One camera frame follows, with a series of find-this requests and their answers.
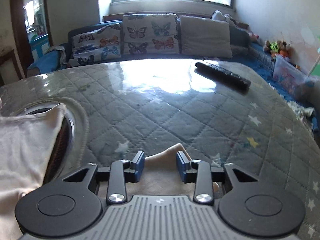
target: green paper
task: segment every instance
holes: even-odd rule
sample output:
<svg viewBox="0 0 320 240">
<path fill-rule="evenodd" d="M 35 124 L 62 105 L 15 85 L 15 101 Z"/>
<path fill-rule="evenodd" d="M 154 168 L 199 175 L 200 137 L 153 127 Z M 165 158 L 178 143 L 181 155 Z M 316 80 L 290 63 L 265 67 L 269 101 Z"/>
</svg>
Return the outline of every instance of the green paper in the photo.
<svg viewBox="0 0 320 240">
<path fill-rule="evenodd" d="M 320 64 L 316 65 L 316 67 L 311 72 L 311 75 L 320 77 Z"/>
</svg>

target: door frame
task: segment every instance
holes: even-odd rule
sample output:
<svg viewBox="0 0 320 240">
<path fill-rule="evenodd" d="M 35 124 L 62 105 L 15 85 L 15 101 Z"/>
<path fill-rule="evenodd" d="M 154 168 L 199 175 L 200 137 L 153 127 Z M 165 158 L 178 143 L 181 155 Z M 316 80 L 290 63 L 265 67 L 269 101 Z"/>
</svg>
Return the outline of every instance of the door frame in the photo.
<svg viewBox="0 0 320 240">
<path fill-rule="evenodd" d="M 34 62 L 31 47 L 28 40 L 25 19 L 24 19 L 24 10 L 23 10 L 23 0 L 10 0 L 10 10 L 11 10 L 11 22 L 13 36 L 21 62 L 21 67 L 25 77 L 27 76 L 27 68 Z M 49 17 L 47 12 L 47 1 L 44 0 L 44 14 L 45 21 L 47 25 L 48 40 L 49 45 L 52 46 L 52 37 L 49 27 Z"/>
</svg>

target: quilted blanket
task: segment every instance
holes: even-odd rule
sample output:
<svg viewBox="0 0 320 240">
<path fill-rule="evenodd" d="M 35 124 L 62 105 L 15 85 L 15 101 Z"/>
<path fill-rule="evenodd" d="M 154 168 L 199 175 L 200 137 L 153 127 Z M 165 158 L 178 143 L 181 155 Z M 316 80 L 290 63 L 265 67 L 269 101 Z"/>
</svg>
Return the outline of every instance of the quilted blanket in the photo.
<svg viewBox="0 0 320 240">
<path fill-rule="evenodd" d="M 182 143 L 193 159 L 232 162 L 297 195 L 306 207 L 298 236 L 320 237 L 320 150 L 281 97 L 252 69 L 214 62 L 252 81 L 243 94 L 194 72 L 195 60 L 90 65 L 0 88 L 2 115 L 51 97 L 77 100 L 89 116 L 82 163 L 110 165 L 138 150 Z"/>
</svg>

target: yellow star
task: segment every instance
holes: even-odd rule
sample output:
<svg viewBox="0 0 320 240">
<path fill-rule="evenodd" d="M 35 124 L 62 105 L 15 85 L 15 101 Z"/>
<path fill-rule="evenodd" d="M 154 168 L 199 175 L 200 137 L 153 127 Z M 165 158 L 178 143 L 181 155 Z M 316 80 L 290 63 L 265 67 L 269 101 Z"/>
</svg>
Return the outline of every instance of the yellow star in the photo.
<svg viewBox="0 0 320 240">
<path fill-rule="evenodd" d="M 253 148 L 255 148 L 255 147 L 257 147 L 257 146 L 259 145 L 259 143 L 257 143 L 257 142 L 253 139 L 253 137 L 248 137 L 247 140 L 250 142 L 250 144 L 251 144 L 251 146 L 252 146 Z"/>
</svg>

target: plastic storage box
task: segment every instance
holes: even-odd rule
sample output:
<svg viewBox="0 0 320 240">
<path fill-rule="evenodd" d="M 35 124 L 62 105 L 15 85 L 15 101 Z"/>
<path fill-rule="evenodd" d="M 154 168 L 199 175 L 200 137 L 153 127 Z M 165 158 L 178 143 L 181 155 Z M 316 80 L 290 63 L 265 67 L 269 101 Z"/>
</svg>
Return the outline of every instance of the plastic storage box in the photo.
<svg viewBox="0 0 320 240">
<path fill-rule="evenodd" d="M 307 100 L 316 83 L 315 79 L 296 69 L 280 55 L 276 55 L 273 78 L 297 101 Z"/>
</svg>

